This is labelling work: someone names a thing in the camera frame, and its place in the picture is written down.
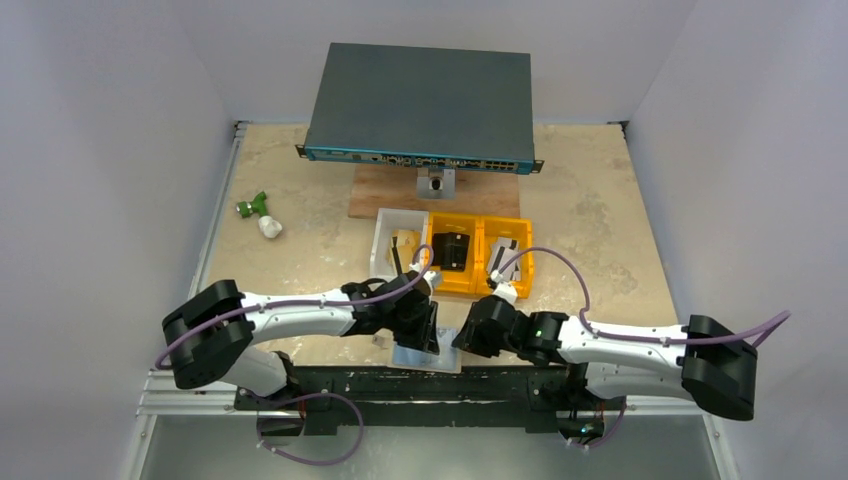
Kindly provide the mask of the grey network switch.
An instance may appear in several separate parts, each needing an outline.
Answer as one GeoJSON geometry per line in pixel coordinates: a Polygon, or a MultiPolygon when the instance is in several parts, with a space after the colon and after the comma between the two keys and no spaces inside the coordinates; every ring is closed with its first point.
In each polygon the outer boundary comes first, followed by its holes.
{"type": "Polygon", "coordinates": [[[531,57],[333,43],[296,150],[310,161],[536,174],[531,57]]]}

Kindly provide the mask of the black front rail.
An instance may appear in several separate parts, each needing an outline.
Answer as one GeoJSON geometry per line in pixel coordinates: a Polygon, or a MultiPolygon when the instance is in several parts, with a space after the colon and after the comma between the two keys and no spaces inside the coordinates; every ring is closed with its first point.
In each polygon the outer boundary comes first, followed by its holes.
{"type": "Polygon", "coordinates": [[[298,366],[298,382],[268,399],[237,389],[238,412],[304,421],[307,435],[341,426],[518,428],[529,434],[598,437],[603,413],[623,398],[579,400],[562,365],[470,366],[433,373],[382,366],[298,366]]]}

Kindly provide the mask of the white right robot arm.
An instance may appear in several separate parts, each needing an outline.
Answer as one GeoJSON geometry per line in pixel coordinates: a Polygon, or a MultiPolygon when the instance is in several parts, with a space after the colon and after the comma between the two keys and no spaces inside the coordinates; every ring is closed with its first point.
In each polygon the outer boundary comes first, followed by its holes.
{"type": "Polygon", "coordinates": [[[579,400],[678,398],[725,419],[750,421],[758,352],[744,340],[719,342],[728,332],[703,315],[685,326],[585,326],[574,315],[524,313],[490,295],[472,304],[453,345],[486,358],[506,351],[537,367],[565,365],[579,400]]]}

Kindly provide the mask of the gold cards stack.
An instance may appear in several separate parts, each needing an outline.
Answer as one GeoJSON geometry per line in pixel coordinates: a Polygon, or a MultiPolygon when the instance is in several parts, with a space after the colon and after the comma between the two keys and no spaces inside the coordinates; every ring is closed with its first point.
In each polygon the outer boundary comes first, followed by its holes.
{"type": "Polygon", "coordinates": [[[400,274],[408,269],[419,245],[419,231],[408,229],[392,231],[389,236],[387,260],[395,273],[400,274]]]}

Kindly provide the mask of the green white pipe fitting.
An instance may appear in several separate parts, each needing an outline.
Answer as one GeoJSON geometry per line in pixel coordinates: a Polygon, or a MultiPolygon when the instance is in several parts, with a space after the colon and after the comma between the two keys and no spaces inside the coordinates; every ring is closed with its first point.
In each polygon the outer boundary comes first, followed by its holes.
{"type": "Polygon", "coordinates": [[[237,202],[235,209],[243,219],[256,216],[260,233],[267,239],[275,239],[282,233],[282,224],[270,215],[266,202],[267,193],[260,191],[252,200],[237,202]]]}

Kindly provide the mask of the silver cards stack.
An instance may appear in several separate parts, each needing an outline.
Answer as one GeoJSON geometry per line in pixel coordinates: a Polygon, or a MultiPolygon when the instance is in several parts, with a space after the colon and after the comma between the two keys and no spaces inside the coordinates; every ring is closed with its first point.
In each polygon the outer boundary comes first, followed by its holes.
{"type": "Polygon", "coordinates": [[[500,271],[503,265],[519,252],[519,242],[508,237],[498,237],[490,247],[490,259],[487,264],[489,273],[500,271]]]}

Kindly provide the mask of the yellow plastic bin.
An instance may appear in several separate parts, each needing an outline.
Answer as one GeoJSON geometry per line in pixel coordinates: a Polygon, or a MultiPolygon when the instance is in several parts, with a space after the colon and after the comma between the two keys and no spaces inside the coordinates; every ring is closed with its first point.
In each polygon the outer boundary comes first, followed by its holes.
{"type": "MultiPolygon", "coordinates": [[[[482,228],[479,236],[479,254],[481,271],[475,280],[474,294],[486,295],[491,292],[487,285],[490,273],[487,264],[490,259],[490,247],[498,237],[516,239],[519,252],[533,245],[532,222],[522,218],[482,216],[482,228]]],[[[526,254],[511,264],[510,281],[516,288],[519,299],[528,299],[533,287],[535,264],[532,254],[526,254]]]]}
{"type": "Polygon", "coordinates": [[[482,223],[478,216],[469,214],[430,212],[428,221],[427,241],[433,248],[433,235],[444,232],[459,232],[471,236],[471,244],[468,253],[466,269],[462,272],[444,271],[432,265],[435,270],[442,274],[443,282],[437,288],[438,292],[457,295],[474,295],[475,280],[481,271],[481,259],[479,254],[479,236],[482,223]]]}

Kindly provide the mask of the black VIP cards stack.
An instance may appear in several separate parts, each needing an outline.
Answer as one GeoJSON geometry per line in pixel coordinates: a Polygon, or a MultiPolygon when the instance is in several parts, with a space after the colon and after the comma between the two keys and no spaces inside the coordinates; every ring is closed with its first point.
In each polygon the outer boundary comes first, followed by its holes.
{"type": "Polygon", "coordinates": [[[471,236],[459,232],[436,233],[432,239],[433,265],[444,271],[462,272],[466,269],[471,236]]]}

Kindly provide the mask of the wooden board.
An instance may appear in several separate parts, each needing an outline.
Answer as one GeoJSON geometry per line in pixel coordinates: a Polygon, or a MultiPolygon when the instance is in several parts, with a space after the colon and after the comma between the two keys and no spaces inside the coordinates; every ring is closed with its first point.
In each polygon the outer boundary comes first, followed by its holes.
{"type": "Polygon", "coordinates": [[[348,216],[374,219],[381,208],[519,217],[519,177],[460,171],[453,199],[418,195],[418,171],[396,166],[358,165],[354,169],[348,216]]]}

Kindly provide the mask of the white plastic bin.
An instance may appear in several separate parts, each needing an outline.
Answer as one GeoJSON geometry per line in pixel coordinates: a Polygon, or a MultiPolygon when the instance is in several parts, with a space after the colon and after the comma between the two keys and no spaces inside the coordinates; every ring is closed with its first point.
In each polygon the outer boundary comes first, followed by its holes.
{"type": "Polygon", "coordinates": [[[396,229],[419,231],[421,245],[427,237],[428,221],[429,213],[426,211],[380,208],[370,255],[370,275],[386,279],[395,277],[397,273],[387,260],[390,234],[396,229]]]}

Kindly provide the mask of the yellow middle plastic bin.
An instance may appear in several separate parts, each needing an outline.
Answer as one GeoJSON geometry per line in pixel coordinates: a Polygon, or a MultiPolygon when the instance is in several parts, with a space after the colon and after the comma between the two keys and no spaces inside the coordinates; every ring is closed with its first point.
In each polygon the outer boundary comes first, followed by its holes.
{"type": "Polygon", "coordinates": [[[471,236],[471,244],[468,253],[466,269],[462,272],[444,271],[432,265],[435,270],[442,274],[443,282],[437,288],[438,292],[457,295],[474,295],[475,280],[481,271],[481,259],[479,254],[479,236],[482,223],[478,216],[469,214],[430,212],[428,221],[427,241],[433,248],[433,235],[444,232],[459,232],[471,236]]]}

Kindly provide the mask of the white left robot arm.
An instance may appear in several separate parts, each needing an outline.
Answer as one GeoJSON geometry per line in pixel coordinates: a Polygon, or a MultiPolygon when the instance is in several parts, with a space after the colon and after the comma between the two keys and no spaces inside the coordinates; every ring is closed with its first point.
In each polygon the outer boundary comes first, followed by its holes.
{"type": "Polygon", "coordinates": [[[401,346],[438,353],[432,294],[440,283],[439,272],[417,267],[388,281],[349,282],[310,295],[245,293],[234,280],[220,280],[163,319],[166,349],[155,366],[171,371],[180,390],[224,382],[269,397],[298,382],[290,357],[260,350],[264,342],[387,330],[401,346]]]}

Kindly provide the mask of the yellow right plastic bin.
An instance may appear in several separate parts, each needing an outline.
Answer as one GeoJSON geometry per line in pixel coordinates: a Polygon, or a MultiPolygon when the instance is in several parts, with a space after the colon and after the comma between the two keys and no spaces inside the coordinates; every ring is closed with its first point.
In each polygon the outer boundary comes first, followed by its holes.
{"type": "MultiPolygon", "coordinates": [[[[486,295],[491,292],[487,285],[490,273],[487,264],[490,259],[490,247],[498,237],[516,239],[519,252],[533,245],[532,222],[522,218],[482,216],[482,228],[479,236],[479,254],[481,271],[475,280],[474,294],[486,295]]],[[[511,264],[510,281],[516,288],[519,299],[528,299],[533,287],[535,264],[532,254],[526,254],[511,264]]]]}

